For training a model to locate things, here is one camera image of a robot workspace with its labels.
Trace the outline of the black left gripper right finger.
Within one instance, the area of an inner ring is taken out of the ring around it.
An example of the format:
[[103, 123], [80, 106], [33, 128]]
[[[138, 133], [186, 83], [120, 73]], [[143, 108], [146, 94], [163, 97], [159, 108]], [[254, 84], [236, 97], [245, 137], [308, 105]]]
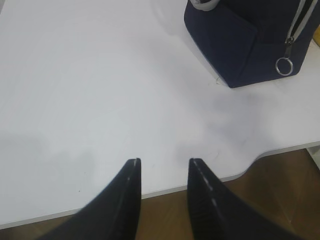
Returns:
[[196, 240], [298, 240], [230, 191], [201, 158], [188, 165], [187, 207]]

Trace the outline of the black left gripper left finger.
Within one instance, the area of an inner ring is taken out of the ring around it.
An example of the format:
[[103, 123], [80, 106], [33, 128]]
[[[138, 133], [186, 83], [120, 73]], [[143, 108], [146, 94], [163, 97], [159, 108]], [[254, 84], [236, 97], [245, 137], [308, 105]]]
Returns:
[[40, 239], [134, 240], [141, 199], [141, 160], [129, 159], [99, 195]]

